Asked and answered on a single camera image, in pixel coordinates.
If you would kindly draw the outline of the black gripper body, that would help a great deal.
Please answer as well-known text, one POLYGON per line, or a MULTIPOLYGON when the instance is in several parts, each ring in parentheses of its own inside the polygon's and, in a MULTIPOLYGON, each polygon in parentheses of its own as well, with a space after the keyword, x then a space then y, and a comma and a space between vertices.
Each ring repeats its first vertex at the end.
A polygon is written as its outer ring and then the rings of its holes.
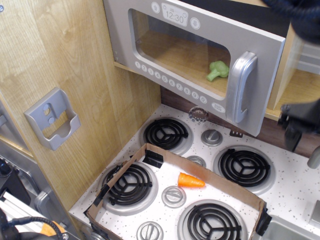
POLYGON ((320 132, 320 100, 283 104, 277 122, 283 129, 301 133, 320 132))

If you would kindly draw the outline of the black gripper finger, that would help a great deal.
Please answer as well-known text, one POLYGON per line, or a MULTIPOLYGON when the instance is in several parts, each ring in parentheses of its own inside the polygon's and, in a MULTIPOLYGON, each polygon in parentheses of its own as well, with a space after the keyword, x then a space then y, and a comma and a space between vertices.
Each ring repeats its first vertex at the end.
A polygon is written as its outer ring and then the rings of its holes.
POLYGON ((288 151, 294 152, 302 138, 302 131, 293 127, 287 127, 284 134, 284 142, 288 151))

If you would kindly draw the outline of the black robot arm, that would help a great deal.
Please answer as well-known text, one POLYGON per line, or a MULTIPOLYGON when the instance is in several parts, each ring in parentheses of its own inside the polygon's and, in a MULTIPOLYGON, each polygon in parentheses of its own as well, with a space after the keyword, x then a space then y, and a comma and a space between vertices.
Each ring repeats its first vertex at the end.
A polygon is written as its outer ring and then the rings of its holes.
MULTIPOLYGON (((295 33, 309 43, 320 43, 320 2, 318 0, 265 0, 276 13, 290 19, 295 33)), ((320 101, 283 104, 277 122, 285 130, 287 150, 294 152, 302 134, 320 133, 320 101)))

